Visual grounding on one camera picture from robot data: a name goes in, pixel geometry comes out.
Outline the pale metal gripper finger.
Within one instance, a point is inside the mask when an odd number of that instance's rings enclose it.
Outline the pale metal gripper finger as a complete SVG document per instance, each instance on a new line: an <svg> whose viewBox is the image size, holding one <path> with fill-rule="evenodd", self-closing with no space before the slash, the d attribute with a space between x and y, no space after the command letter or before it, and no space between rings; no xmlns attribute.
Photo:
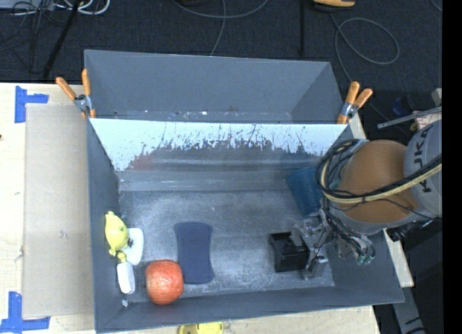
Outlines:
<svg viewBox="0 0 462 334"><path fill-rule="evenodd" d="M313 247L315 244L313 223L311 220L303 219L293 224L292 241L296 247Z"/></svg>
<svg viewBox="0 0 462 334"><path fill-rule="evenodd" d="M317 278L323 275L325 267L328 265L328 258L325 256L311 255L305 268L301 272L303 279Z"/></svg>

